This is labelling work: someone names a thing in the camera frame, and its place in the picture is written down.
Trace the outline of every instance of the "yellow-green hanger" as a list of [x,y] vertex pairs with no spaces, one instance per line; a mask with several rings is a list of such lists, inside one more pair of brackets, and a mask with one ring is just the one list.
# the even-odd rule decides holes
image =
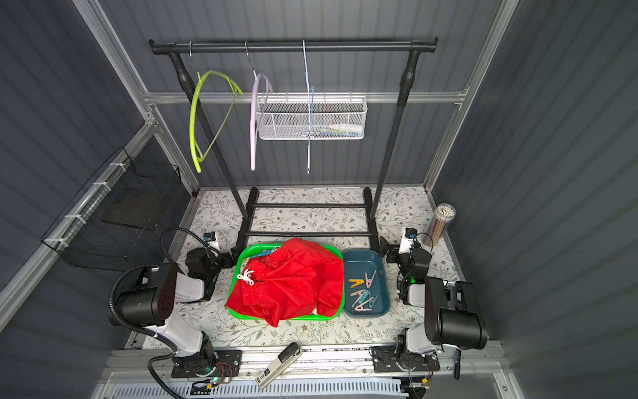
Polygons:
[[[226,79],[226,81],[228,82],[228,85],[230,86],[230,89],[235,94],[235,96],[233,97],[233,102],[230,104],[230,108],[228,109],[228,112],[226,113],[226,117],[224,118],[224,121],[221,123],[221,126],[219,127],[217,134],[213,138],[210,146],[208,146],[208,149],[206,150],[204,155],[202,155],[202,150],[200,150],[199,146],[197,145],[197,142],[195,141],[195,115],[197,111],[197,101],[199,100],[199,93],[202,90],[202,85],[204,84],[204,81],[206,81],[206,78],[208,78],[208,76],[210,75],[217,75]],[[191,120],[189,124],[189,140],[191,144],[191,156],[193,157],[193,163],[195,164],[195,169],[197,169],[197,173],[202,173],[200,162],[202,162],[204,158],[206,158],[206,156],[208,155],[208,152],[212,148],[212,145],[215,144],[215,141],[217,140],[217,137],[219,136],[221,129],[224,127],[224,124],[226,124],[226,120],[228,119],[228,115],[230,114],[230,111],[233,109],[233,105],[235,105],[235,100],[237,99],[238,94],[244,94],[244,92],[241,91],[241,89],[239,88],[237,83],[235,83],[234,80],[226,76],[224,73],[217,72],[217,71],[208,71],[199,79],[199,82],[197,83],[197,87],[195,88],[195,93],[193,95],[193,101],[191,102]]]

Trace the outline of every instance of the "black rack pole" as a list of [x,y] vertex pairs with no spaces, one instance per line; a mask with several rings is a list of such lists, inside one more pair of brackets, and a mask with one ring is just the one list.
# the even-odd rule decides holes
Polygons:
[[[176,52],[168,53],[168,57],[173,62],[173,66],[175,67],[175,72],[177,73],[177,78],[179,79],[179,84],[182,86],[182,90],[186,93],[188,97],[188,101],[193,101],[193,95],[195,94],[195,83],[193,82],[193,78],[191,74],[188,73],[186,67],[184,66],[184,61],[182,60],[182,56],[180,56]],[[197,109],[196,109],[197,120],[200,125],[202,125],[202,129],[204,134],[209,139],[209,141],[213,141],[215,138],[215,134],[212,132],[211,124],[208,122],[208,118],[206,114],[204,114],[204,110],[202,108],[202,103],[197,100]],[[235,186],[235,181],[233,180],[232,175],[230,174],[230,170],[228,169],[228,165],[224,160],[224,156],[219,149],[219,144],[216,142],[212,145],[212,153],[215,154],[215,159],[217,159],[217,163],[219,164],[219,168],[221,169],[221,173],[224,175],[228,186],[230,187],[230,191],[233,193],[233,197],[235,197],[235,202],[239,207],[239,211],[241,212],[241,216],[243,219],[248,218],[248,213],[246,212],[246,208],[244,207],[244,203],[239,197],[239,192],[237,191],[237,186]]]
[[[420,40],[358,40],[358,41],[313,41],[306,40],[307,52],[334,51],[417,51],[434,52],[437,39]],[[149,40],[153,54],[213,53],[213,52],[301,52],[299,41],[237,41],[226,43],[155,43]]]
[[379,205],[379,199],[381,198],[381,191],[383,190],[383,182],[385,182],[385,175],[388,173],[388,167],[390,166],[390,158],[392,157],[392,151],[394,150],[394,143],[397,140],[397,134],[399,133],[399,125],[401,124],[401,117],[403,117],[403,110],[408,102],[410,95],[410,89],[414,83],[414,75],[417,69],[417,61],[419,60],[420,51],[412,50],[408,55],[408,64],[401,76],[401,83],[399,85],[399,98],[397,99],[397,107],[394,110],[394,120],[392,121],[392,128],[390,129],[390,137],[388,137],[388,144],[385,146],[385,155],[383,156],[383,163],[381,164],[381,172],[379,173],[379,180],[376,184],[375,200],[372,203],[372,209],[368,217],[371,220],[376,218],[376,208]]

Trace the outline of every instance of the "clothespin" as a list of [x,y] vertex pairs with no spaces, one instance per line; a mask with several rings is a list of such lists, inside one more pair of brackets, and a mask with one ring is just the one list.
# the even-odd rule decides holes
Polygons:
[[372,299],[373,299],[373,298],[368,298],[368,300],[367,300],[367,301],[365,301],[365,302],[363,302],[363,303],[360,303],[360,304],[359,304],[359,305],[355,308],[355,310],[356,310],[357,312],[369,312],[369,311],[371,311],[372,309],[370,309],[370,308],[364,308],[363,306],[364,306],[366,303],[370,302]]
[[348,281],[349,281],[349,282],[351,282],[351,283],[354,283],[353,285],[351,285],[351,286],[350,286],[350,288],[354,288],[354,287],[356,287],[356,286],[358,286],[358,285],[363,284],[363,280],[361,280],[361,279],[357,279],[357,278],[351,278],[351,279],[349,279]]
[[370,306],[370,309],[372,309],[372,307],[375,305],[376,302],[376,296],[373,296],[372,298],[370,298],[370,303],[368,303],[367,305]]
[[375,273],[372,275],[372,278],[368,278],[366,273],[366,287],[370,288],[372,286],[372,281],[374,281],[375,275],[376,275],[376,270],[375,270]]
[[359,295],[359,297],[357,298],[357,300],[352,304],[352,308],[357,304],[357,303],[361,303],[367,299],[370,298],[370,291],[369,290],[361,290],[359,292],[361,292],[361,294]]

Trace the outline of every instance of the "clear plastic cylinder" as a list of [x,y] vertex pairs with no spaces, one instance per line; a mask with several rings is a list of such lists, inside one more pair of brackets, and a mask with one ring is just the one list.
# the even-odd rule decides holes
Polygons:
[[425,231],[429,237],[425,236],[423,238],[424,246],[434,248],[455,216],[456,209],[450,204],[440,204],[437,206]]

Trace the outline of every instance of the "white wire mesh basket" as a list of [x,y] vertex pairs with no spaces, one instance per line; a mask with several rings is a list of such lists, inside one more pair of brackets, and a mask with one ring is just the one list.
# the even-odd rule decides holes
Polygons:
[[308,132],[308,98],[295,97],[258,102],[257,127],[262,140],[360,140],[366,127],[364,96],[317,95],[311,106]]

